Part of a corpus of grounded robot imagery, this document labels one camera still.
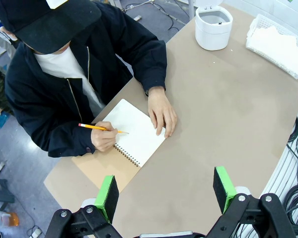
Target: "orange object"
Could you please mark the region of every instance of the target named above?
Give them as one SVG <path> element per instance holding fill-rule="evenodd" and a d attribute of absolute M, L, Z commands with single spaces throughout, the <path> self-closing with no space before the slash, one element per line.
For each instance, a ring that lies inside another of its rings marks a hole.
<path fill-rule="evenodd" d="M 86 127 L 86 128 L 91 128 L 91 129 L 98 129 L 98 130 L 106 130 L 106 131 L 108 131 L 106 128 L 99 127 L 99 126 L 86 125 L 86 124 L 82 124 L 82 123 L 79 123 L 78 125 L 81 126 L 81 127 Z M 120 131 L 120 130 L 118 131 L 118 133 L 126 133 L 126 134 L 129 134 L 128 132 L 124 132 L 124 131 Z"/>
<path fill-rule="evenodd" d="M 14 227 L 14 226 L 18 226 L 19 225 L 19 217 L 15 212 L 7 212 L 8 214 L 10 214 L 11 216 L 9 217 L 9 226 L 10 227 Z"/>

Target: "black baseball cap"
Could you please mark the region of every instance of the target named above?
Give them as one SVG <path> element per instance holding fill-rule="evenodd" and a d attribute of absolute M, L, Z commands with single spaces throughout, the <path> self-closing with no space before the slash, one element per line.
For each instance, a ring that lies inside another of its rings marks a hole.
<path fill-rule="evenodd" d="M 51 9 L 47 0 L 0 0 L 3 26 L 43 54 L 58 51 L 101 16 L 90 0 L 48 1 L 63 4 Z"/>

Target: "white tissue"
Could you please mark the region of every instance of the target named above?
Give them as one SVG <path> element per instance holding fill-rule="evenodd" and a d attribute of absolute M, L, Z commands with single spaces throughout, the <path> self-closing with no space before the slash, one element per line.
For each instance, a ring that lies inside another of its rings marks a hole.
<path fill-rule="evenodd" d="M 298 46 L 295 36 L 281 35 L 275 26 L 256 28 L 248 46 L 272 58 L 287 70 L 298 74 Z"/>

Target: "white logo on cap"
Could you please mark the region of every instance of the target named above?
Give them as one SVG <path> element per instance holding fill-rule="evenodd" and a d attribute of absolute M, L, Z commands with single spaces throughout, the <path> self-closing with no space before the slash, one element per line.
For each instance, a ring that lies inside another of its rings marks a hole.
<path fill-rule="evenodd" d="M 64 4 L 65 2 L 67 2 L 68 0 L 46 0 L 46 2 L 48 3 L 50 9 L 55 9 L 57 7 L 59 7 L 60 5 Z"/>

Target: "yellow pencil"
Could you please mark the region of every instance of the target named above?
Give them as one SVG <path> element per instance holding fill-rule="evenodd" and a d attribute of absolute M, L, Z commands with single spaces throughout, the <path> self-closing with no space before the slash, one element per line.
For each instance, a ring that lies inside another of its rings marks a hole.
<path fill-rule="evenodd" d="M 91 128 L 91 129 L 107 130 L 106 128 L 99 127 L 99 126 L 94 126 L 94 125 L 86 125 L 86 124 L 82 124 L 82 123 L 79 123 L 78 125 L 81 126 L 81 127 L 86 127 L 86 128 Z M 119 130 L 118 133 L 129 134 L 128 132 L 124 132 L 124 131 L 121 131 L 121 130 Z"/>

